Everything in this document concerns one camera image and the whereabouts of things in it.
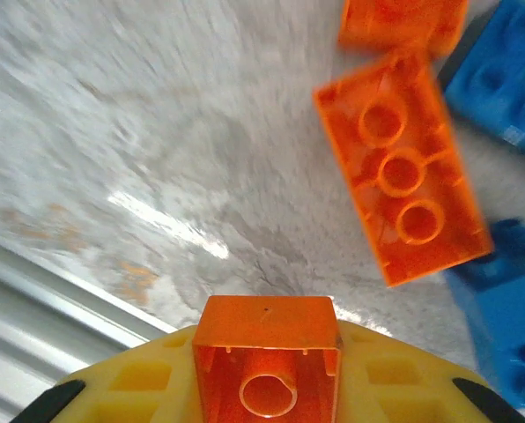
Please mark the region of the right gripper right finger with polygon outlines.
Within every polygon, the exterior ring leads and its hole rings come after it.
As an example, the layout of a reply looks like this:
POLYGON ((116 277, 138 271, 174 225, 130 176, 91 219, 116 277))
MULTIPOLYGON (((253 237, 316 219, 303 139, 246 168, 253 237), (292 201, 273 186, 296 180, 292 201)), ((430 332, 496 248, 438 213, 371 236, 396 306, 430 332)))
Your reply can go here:
POLYGON ((340 320, 338 422, 525 422, 478 374, 340 320))

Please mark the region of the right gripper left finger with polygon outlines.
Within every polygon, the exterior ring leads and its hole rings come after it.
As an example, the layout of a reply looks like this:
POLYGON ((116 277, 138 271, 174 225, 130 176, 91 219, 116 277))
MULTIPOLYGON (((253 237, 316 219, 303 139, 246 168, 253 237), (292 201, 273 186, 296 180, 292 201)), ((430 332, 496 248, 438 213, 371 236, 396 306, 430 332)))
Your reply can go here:
POLYGON ((19 413, 21 422, 200 422, 191 340, 154 339, 64 377, 19 413))

